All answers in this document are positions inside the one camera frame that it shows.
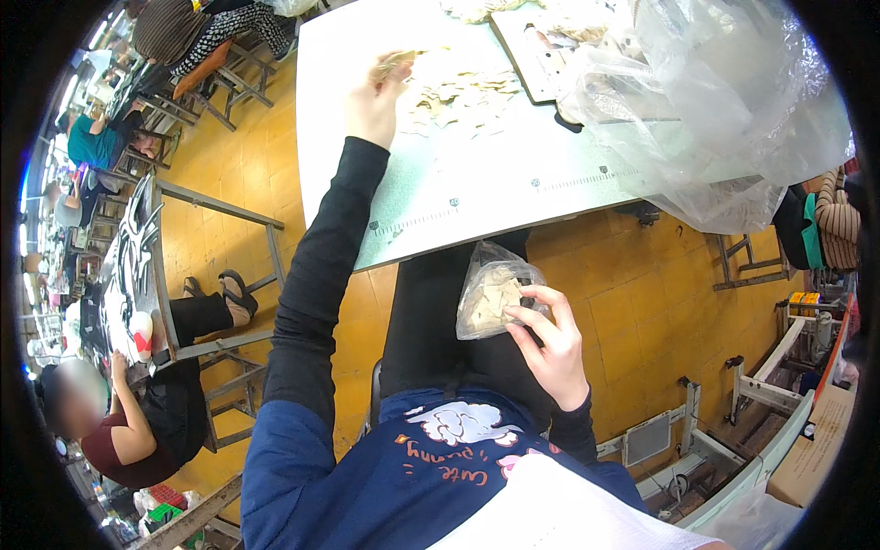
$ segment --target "left hand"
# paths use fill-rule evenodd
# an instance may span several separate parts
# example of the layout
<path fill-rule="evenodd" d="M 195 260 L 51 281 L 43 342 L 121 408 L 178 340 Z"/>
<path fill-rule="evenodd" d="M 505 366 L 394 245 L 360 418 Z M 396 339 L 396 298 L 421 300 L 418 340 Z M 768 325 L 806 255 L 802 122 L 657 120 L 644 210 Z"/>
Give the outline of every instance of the left hand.
<path fill-rule="evenodd" d="M 523 321 L 544 342 L 539 348 L 532 336 L 520 325 L 508 323 L 507 332 L 523 352 L 525 363 L 541 387 L 550 394 L 563 411 L 579 408 L 590 396 L 590 385 L 583 374 L 581 333 L 565 295 L 546 286 L 529 285 L 519 289 L 525 297 L 549 305 L 556 318 L 554 325 L 540 313 L 516 305 L 504 308 L 511 317 Z"/>
<path fill-rule="evenodd" d="M 128 372 L 128 359 L 116 349 L 113 352 L 113 357 L 110 359 L 110 374 L 113 376 L 113 386 L 114 389 L 118 388 L 120 384 L 128 387 L 128 380 L 126 380 L 125 375 Z"/>
<path fill-rule="evenodd" d="M 413 73 L 412 62 L 401 62 L 381 82 L 374 77 L 376 67 L 389 55 L 380 55 L 345 101 L 345 119 L 348 135 L 391 149 L 397 129 L 394 108 L 397 98 L 406 89 L 403 80 Z"/>

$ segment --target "teal shirt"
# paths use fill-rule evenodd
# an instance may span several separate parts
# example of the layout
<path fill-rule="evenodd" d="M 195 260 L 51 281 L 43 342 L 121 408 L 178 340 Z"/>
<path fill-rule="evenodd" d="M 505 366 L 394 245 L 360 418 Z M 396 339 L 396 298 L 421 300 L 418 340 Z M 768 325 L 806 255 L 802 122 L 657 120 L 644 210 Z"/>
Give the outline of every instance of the teal shirt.
<path fill-rule="evenodd" d="M 94 121 L 85 115 L 81 115 L 73 123 L 67 140 L 67 156 L 77 166 L 85 162 L 96 168 L 110 168 L 110 157 L 113 155 L 117 134 L 107 127 L 104 127 L 98 135 L 90 134 L 89 128 L 93 123 Z"/>

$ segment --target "yellow tile floor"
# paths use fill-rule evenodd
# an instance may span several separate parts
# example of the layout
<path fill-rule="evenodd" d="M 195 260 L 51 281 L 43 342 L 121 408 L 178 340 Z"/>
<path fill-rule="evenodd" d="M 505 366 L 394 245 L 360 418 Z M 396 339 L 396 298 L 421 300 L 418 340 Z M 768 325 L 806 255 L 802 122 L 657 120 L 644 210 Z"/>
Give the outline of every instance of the yellow tile floor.
<path fill-rule="evenodd" d="M 291 60 L 279 68 L 268 88 L 275 106 L 268 110 L 249 101 L 236 107 L 231 116 L 238 126 L 234 133 L 204 114 L 195 128 L 184 128 L 171 170 L 158 175 L 284 222 L 279 246 L 285 266 L 305 231 L 295 82 L 296 61 Z M 222 100 L 225 92 L 219 91 L 214 101 Z M 196 276 L 210 293 L 216 290 L 216 275 L 225 268 L 238 270 L 247 282 L 272 269 L 259 225 L 174 199 L 166 200 L 162 218 L 172 297 L 188 275 Z M 772 228 L 753 235 L 752 241 L 759 259 L 774 257 Z M 714 240 L 665 214 L 652 227 L 611 211 L 543 225 L 532 231 L 528 251 L 530 261 L 544 271 L 551 286 L 566 293 L 574 309 L 600 442 L 684 403 L 686 391 L 676 385 L 684 375 L 702 383 L 700 417 L 719 422 L 730 408 L 732 391 L 724 360 L 743 355 L 754 365 L 777 337 L 774 303 L 803 288 L 798 275 L 790 282 L 713 292 L 712 285 L 723 280 Z M 333 357 L 338 457 L 354 442 L 363 420 L 372 365 L 385 342 L 396 274 L 397 267 L 389 266 L 352 275 L 342 302 Z M 278 288 L 269 285 L 255 296 L 260 311 L 250 329 L 269 328 Z M 242 353 L 265 361 L 269 349 L 263 341 L 242 348 Z M 239 373 L 237 365 L 220 363 L 202 373 L 202 385 L 208 390 Z M 233 410 L 218 416 L 215 424 L 218 435 L 224 436 L 253 421 Z M 202 449 L 169 485 L 209 493 L 242 469 L 248 441 L 216 455 Z M 672 453 L 670 448 L 644 466 L 658 466 L 673 458 Z M 633 475 L 644 477 L 644 468 L 637 466 Z M 224 515 L 238 521 L 238 503 Z"/>

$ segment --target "maroon shirt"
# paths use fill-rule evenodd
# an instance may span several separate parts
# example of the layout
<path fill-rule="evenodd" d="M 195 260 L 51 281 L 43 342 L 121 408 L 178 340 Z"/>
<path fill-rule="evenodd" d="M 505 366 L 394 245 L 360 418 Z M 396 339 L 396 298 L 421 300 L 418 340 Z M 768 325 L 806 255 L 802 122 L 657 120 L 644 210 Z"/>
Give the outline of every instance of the maroon shirt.
<path fill-rule="evenodd" d="M 141 489 L 161 483 L 179 470 L 171 454 L 158 440 L 156 450 L 149 457 L 123 466 L 110 436 L 113 426 L 128 426 L 124 413 L 110 414 L 98 429 L 80 442 L 85 458 L 105 477 L 125 487 Z"/>

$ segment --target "cardboard box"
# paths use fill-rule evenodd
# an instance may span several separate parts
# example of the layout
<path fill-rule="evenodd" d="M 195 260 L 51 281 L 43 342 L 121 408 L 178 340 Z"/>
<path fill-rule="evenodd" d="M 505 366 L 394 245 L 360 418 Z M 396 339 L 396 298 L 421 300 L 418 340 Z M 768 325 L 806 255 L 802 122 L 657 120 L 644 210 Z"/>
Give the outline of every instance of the cardboard box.
<path fill-rule="evenodd" d="M 852 392 L 825 386 L 801 434 L 770 476 L 768 494 L 799 508 L 810 505 L 837 458 L 854 400 Z"/>

